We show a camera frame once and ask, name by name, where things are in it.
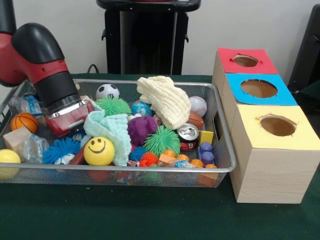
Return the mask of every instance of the smiley face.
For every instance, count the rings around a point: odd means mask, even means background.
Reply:
[[[113,143],[102,136],[94,137],[84,146],[85,161],[93,166],[107,166],[115,157]]]

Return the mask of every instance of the yellow square lid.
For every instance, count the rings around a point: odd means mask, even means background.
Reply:
[[[320,150],[320,139],[299,106],[239,104],[238,109],[253,148]]]

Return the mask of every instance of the yellow ball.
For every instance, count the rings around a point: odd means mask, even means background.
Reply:
[[[0,163],[20,164],[21,160],[15,151],[2,149],[0,150]],[[12,179],[19,170],[20,169],[16,167],[0,167],[0,180]]]
[[[92,138],[84,146],[85,161],[93,166],[107,166],[115,158],[115,146],[102,136]]]

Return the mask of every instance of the baseball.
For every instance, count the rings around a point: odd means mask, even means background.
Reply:
[[[203,117],[207,112],[206,101],[199,96],[189,97],[191,103],[191,111],[197,113],[200,117]]]

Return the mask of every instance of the round hole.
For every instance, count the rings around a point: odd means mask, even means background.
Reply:
[[[266,116],[260,123],[269,133],[279,137],[290,136],[296,131],[296,124],[283,116]]]
[[[233,58],[233,61],[241,67],[252,68],[258,64],[258,60],[252,56],[237,55]]]
[[[259,80],[259,79],[249,79],[241,83],[241,89],[257,98],[265,99],[271,98],[278,93],[278,90],[271,83]]]

